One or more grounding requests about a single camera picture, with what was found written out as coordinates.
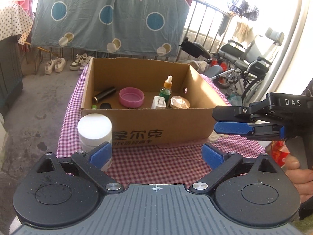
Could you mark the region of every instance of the concrete floor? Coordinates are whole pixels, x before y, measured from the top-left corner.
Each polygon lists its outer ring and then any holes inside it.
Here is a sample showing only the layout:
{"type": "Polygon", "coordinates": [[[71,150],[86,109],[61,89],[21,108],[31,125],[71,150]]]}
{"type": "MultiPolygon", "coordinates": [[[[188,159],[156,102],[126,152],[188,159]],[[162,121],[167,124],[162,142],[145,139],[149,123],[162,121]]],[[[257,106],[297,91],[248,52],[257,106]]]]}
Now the concrete floor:
{"type": "Polygon", "coordinates": [[[24,90],[5,117],[8,132],[0,158],[0,232],[9,233],[15,217],[12,198],[19,182],[44,152],[56,152],[65,111],[79,78],[69,70],[23,78],[24,90]]]}

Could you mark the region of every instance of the metal screw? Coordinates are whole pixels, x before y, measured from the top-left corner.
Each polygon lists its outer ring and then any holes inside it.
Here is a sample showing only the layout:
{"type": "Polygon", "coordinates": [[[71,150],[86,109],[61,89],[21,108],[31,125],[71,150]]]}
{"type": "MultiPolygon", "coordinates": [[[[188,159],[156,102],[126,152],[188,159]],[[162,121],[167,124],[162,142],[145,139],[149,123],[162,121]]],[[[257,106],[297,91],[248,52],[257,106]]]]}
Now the metal screw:
{"type": "Polygon", "coordinates": [[[194,183],[192,185],[192,187],[196,190],[205,190],[206,188],[208,188],[209,186],[206,184],[206,183],[203,183],[203,182],[197,182],[197,183],[194,183]]]}
{"type": "Polygon", "coordinates": [[[116,191],[122,188],[122,186],[119,183],[108,183],[106,187],[110,191],[116,191]]]}

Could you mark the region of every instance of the gray cabinet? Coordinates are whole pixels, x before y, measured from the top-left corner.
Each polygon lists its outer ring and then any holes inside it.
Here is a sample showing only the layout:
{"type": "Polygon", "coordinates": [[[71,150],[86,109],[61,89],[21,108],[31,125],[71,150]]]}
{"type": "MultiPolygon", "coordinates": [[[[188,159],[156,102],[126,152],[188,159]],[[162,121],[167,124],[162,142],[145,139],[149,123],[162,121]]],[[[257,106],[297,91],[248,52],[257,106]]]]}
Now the gray cabinet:
{"type": "Polygon", "coordinates": [[[0,41],[0,112],[7,114],[23,90],[17,37],[0,41]]]}

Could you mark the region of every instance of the gold round compact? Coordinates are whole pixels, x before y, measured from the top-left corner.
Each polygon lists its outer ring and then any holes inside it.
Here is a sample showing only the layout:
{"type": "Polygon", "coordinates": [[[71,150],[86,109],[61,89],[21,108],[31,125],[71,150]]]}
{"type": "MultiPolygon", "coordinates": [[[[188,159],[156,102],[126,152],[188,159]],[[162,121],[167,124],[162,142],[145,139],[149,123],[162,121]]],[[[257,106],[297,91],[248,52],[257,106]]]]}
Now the gold round compact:
{"type": "Polygon", "coordinates": [[[190,107],[189,101],[181,96],[173,96],[170,105],[172,109],[189,109],[190,107]]]}

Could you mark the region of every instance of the white cloth with stars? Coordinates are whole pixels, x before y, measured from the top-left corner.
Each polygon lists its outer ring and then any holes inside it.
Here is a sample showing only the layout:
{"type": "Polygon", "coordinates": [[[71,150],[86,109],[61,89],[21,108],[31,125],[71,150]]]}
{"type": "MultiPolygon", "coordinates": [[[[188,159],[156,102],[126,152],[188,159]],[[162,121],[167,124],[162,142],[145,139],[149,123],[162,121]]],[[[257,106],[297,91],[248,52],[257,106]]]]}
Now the white cloth with stars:
{"type": "Polygon", "coordinates": [[[0,7],[0,41],[20,34],[18,43],[24,45],[31,29],[32,19],[20,5],[0,7]]]}

